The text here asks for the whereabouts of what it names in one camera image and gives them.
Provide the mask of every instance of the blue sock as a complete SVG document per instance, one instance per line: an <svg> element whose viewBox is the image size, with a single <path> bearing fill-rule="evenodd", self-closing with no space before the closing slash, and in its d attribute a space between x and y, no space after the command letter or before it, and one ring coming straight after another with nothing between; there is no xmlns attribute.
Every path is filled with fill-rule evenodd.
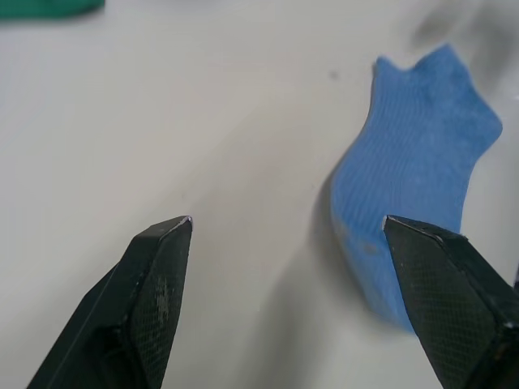
<svg viewBox="0 0 519 389"><path fill-rule="evenodd" d="M447 45L407 71L379 58L371 99L332 178L333 227L371 308L412 331L382 220L393 214L459 233L472 169L502 127Z"/></svg>

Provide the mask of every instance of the green object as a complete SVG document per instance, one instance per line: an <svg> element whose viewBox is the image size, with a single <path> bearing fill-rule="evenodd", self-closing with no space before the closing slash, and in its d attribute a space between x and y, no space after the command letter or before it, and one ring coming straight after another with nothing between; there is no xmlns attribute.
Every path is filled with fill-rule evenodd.
<svg viewBox="0 0 519 389"><path fill-rule="evenodd" d="M52 19L80 15L105 0L0 0L0 19Z"/></svg>

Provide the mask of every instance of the white surface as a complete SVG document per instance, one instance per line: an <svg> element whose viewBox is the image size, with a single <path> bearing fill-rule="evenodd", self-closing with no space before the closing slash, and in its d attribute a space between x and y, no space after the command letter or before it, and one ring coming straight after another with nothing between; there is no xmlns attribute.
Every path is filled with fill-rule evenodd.
<svg viewBox="0 0 519 389"><path fill-rule="evenodd" d="M432 7L109 0L86 19L2 25L0 387L28 383L135 234L189 214L164 388L439 388L418 341L364 307L322 211L365 121L371 64L437 44L415 36ZM474 171L463 232L510 282L519 74L506 41L490 57L507 61L485 62L493 30L473 39L464 23L450 37L504 133Z"/></svg>

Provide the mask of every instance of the sock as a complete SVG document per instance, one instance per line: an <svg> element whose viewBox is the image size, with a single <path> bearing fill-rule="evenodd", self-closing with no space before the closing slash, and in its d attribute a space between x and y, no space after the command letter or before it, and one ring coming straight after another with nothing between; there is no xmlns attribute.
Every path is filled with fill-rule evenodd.
<svg viewBox="0 0 519 389"><path fill-rule="evenodd" d="M366 125L334 173L331 192L333 228L377 314L413 330L384 216L459 233L470 174L501 128L450 46L407 71L377 60Z"/></svg>
<svg viewBox="0 0 519 389"><path fill-rule="evenodd" d="M61 18L104 4L105 0L0 0L0 19Z"/></svg>

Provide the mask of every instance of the white table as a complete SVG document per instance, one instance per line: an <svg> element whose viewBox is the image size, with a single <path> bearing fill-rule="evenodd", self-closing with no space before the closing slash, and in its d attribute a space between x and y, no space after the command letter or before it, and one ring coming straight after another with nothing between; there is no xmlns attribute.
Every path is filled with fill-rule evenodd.
<svg viewBox="0 0 519 389"><path fill-rule="evenodd" d="M418 340L364 306L322 189L365 121L375 58L408 66L438 43L411 42L424 7L108 0L0 26L0 387L28 383L134 235L189 214L164 388L439 388ZM467 60L481 52L455 38ZM504 133L476 166L463 232L510 282L519 73L488 83L480 63Z"/></svg>

